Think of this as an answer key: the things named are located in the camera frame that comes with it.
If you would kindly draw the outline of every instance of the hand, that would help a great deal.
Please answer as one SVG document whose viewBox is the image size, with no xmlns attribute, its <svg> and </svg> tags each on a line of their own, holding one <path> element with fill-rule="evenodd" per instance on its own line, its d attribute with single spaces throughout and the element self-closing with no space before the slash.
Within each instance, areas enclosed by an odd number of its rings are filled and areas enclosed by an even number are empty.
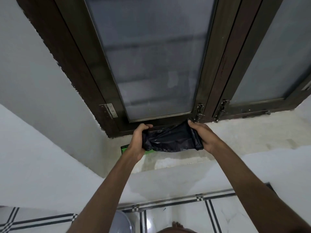
<svg viewBox="0 0 311 233">
<path fill-rule="evenodd" d="M 194 123 L 191 120 L 188 120 L 188 124 L 198 132 L 199 136 L 202 138 L 203 147 L 208 153 L 214 154 L 215 149 L 218 148 L 219 145 L 225 144 L 206 124 Z"/>
<path fill-rule="evenodd" d="M 152 124 L 146 125 L 141 123 L 133 132 L 133 137 L 127 150 L 137 158 L 137 162 L 141 160 L 145 153 L 145 150 L 142 148 L 142 131 L 152 127 Z"/>
</svg>

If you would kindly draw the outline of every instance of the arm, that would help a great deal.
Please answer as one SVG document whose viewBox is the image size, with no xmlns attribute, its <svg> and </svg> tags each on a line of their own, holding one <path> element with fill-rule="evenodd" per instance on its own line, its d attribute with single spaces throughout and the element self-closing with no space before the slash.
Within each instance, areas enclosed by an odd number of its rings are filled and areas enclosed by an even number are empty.
<svg viewBox="0 0 311 233">
<path fill-rule="evenodd" d="M 99 186 L 67 233 L 109 232 L 124 186 L 134 165 L 142 158 L 142 131 L 152 125 L 141 124 L 134 131 L 130 145 Z"/>
<path fill-rule="evenodd" d="M 197 130 L 204 149 L 219 163 L 259 233 L 311 232 L 311 227 L 259 180 L 206 124 L 189 121 L 189 126 Z"/>
</svg>

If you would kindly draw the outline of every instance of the person's left hand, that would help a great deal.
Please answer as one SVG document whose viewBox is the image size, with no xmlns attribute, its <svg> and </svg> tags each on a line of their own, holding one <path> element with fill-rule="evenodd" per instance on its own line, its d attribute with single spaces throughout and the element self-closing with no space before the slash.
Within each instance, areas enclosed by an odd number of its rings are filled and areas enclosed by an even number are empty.
<svg viewBox="0 0 311 233">
<path fill-rule="evenodd" d="M 141 123 L 134 131 L 132 140 L 127 148 L 133 156 L 137 157 L 137 162 L 144 156 L 145 150 L 142 148 L 142 131 L 152 128 L 152 124 Z"/>
</svg>

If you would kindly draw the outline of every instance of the forearm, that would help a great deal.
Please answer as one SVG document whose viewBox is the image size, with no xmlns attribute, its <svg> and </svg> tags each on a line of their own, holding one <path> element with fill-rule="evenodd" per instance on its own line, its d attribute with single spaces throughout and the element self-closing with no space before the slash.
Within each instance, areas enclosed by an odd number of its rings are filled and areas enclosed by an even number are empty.
<svg viewBox="0 0 311 233">
<path fill-rule="evenodd" d="M 130 151 L 124 152 L 67 233 L 109 232 L 121 194 L 135 164 Z"/>
<path fill-rule="evenodd" d="M 260 233 L 299 229 L 309 232 L 309 225 L 259 180 L 229 146 L 220 142 L 213 155 Z"/>
</svg>

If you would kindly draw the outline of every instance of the person's right hand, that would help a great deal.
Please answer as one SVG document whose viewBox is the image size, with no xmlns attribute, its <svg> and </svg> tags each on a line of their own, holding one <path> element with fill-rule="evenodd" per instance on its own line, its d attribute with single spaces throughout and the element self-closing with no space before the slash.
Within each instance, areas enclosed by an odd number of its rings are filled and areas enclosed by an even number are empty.
<svg viewBox="0 0 311 233">
<path fill-rule="evenodd" d="M 188 124 L 198 132 L 199 136 L 202 138 L 204 149 L 208 153 L 214 154 L 215 149 L 224 143 L 206 124 L 194 123 L 191 120 L 188 120 Z"/>
</svg>

